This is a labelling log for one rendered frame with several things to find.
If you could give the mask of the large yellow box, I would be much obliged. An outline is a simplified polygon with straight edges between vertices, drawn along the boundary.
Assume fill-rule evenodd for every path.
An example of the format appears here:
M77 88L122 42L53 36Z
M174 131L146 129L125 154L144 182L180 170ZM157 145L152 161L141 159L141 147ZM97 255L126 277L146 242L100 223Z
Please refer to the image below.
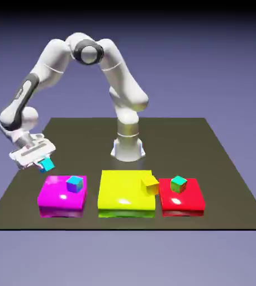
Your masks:
M100 210L154 211L155 196L141 190L141 177L151 170L104 170L97 206Z

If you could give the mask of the large magenta box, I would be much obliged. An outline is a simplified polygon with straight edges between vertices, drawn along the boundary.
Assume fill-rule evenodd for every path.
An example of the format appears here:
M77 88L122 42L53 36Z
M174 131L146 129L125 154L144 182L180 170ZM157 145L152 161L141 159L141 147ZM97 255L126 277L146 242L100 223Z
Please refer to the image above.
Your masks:
M81 211L87 196L87 177L85 175L72 175L83 178L83 188L78 193L67 191L66 181L71 175L47 176L37 198L39 207L56 208L64 210Z

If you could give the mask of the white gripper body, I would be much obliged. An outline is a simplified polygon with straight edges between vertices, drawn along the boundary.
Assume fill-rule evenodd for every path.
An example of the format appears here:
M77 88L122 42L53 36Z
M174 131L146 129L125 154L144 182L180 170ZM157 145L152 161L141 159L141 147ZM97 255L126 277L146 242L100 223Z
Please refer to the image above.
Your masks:
M55 150L55 145L49 140L39 140L35 141L32 147L24 146L10 152L9 156L20 169L26 169L32 165L36 165L40 169L39 162L44 158L49 158Z

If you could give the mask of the large red box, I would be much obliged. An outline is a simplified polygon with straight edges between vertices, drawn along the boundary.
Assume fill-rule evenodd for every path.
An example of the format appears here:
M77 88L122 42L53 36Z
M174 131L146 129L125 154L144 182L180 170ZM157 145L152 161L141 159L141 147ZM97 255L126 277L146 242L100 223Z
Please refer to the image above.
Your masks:
M171 178L159 179L159 196L163 211L204 211L205 200L196 178L187 178L182 193L171 190Z

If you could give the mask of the small cyan cube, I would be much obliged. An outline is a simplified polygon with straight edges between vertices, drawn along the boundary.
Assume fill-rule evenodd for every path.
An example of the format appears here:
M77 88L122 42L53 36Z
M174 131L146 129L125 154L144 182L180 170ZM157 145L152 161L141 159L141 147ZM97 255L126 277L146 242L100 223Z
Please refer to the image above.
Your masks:
M40 171L41 171L42 173L45 173L45 172L50 171L50 170L52 170L52 169L55 168L55 165L54 165L54 163L51 161L50 158L44 158L43 160L41 160L41 161L39 162L39 164L40 164L40 166L41 166Z

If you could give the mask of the small green cube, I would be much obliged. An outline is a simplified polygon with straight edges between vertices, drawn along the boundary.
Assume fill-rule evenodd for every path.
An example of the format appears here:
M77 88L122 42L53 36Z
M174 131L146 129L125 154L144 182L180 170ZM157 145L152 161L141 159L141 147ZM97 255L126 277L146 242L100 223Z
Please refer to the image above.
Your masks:
M177 175L170 181L170 189L176 193L182 193L187 185L187 179Z

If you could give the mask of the small yellow cube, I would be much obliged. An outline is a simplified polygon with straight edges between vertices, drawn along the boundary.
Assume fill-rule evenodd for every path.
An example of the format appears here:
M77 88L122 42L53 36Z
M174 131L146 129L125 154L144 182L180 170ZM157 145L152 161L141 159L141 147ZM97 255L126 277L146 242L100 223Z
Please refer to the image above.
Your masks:
M159 193L159 182L153 175L141 177L141 190L145 195L157 195Z

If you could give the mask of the small blue cube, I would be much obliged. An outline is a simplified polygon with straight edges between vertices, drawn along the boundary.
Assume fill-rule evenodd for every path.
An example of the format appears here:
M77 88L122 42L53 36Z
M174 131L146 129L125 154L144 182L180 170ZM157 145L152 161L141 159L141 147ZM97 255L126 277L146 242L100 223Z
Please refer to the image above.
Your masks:
M83 188L83 178L78 176L71 176L66 181L67 191L71 193L78 193Z

